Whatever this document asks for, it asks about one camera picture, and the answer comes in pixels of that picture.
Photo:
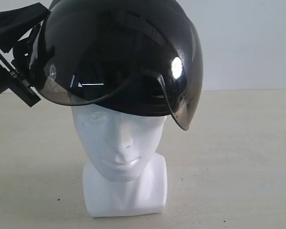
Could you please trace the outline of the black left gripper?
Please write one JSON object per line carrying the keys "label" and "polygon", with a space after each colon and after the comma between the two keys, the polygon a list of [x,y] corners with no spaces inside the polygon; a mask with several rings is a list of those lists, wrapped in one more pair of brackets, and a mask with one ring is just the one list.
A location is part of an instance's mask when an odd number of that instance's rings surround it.
{"label": "black left gripper", "polygon": [[40,28],[40,22],[0,25],[0,95],[10,89],[29,107],[41,100],[29,73],[32,40]]}

